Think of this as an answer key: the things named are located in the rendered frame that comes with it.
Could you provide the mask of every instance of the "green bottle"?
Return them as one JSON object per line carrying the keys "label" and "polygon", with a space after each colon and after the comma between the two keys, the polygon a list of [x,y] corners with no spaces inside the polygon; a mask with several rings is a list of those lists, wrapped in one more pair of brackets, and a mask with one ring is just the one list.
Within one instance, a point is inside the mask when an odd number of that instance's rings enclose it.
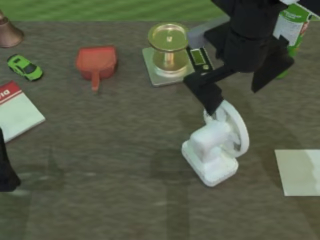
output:
{"label": "green bottle", "polygon": [[[291,57],[296,56],[311,18],[312,13],[297,4],[291,4],[280,13],[273,35],[276,38],[282,35],[289,41],[288,52]],[[281,79],[287,74],[288,70],[277,78]]]}

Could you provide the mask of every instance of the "green toy car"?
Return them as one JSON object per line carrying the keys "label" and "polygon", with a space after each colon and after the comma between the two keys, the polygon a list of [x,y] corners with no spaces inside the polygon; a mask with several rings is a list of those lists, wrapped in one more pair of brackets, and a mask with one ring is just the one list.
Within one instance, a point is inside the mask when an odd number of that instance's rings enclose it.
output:
{"label": "green toy car", "polygon": [[11,71],[29,81],[39,80],[44,75],[39,66],[34,65],[24,56],[21,56],[19,54],[10,56],[7,59],[7,64]]}

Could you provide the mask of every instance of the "dustpan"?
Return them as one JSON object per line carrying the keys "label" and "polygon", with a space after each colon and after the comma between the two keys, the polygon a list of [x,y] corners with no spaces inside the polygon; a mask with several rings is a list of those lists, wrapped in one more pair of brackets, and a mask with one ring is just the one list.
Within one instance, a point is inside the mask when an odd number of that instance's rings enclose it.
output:
{"label": "dustpan", "polygon": [[116,48],[113,45],[82,47],[76,57],[76,68],[82,77],[91,81],[93,91],[98,91],[100,81],[110,78],[116,69]]}

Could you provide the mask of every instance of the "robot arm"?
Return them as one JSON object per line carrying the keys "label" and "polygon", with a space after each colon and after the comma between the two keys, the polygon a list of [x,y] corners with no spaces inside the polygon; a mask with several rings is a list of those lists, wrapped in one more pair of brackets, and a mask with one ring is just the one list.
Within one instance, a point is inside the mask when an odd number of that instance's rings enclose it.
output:
{"label": "robot arm", "polygon": [[[189,38],[203,39],[216,48],[216,58],[224,66],[206,75],[195,72],[185,77],[184,83],[212,115],[223,98],[215,84],[234,73],[254,73],[251,89],[257,92],[294,64],[288,53],[288,40],[275,37],[274,30],[280,12],[298,3],[320,15],[320,2],[314,0],[211,0],[228,16],[222,24],[204,24]],[[191,48],[204,41],[189,39]]]}

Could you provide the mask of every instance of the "desk fan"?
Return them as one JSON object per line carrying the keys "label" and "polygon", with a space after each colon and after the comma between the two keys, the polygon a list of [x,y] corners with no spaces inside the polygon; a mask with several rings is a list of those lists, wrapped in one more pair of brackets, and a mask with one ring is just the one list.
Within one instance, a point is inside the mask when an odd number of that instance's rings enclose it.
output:
{"label": "desk fan", "polygon": [[210,116],[204,110],[205,126],[191,134],[182,145],[182,155],[205,185],[214,187],[233,176],[236,158],[250,145],[247,127],[238,111],[223,100]]}

